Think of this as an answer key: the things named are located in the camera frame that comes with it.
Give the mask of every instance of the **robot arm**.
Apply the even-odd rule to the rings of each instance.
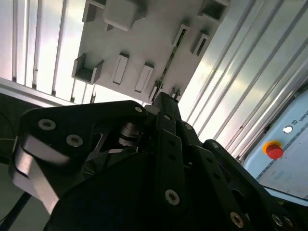
[[[85,162],[124,156],[84,180]],[[301,230],[216,141],[200,143],[177,102],[35,109],[21,119],[13,182],[40,199],[47,231]]]

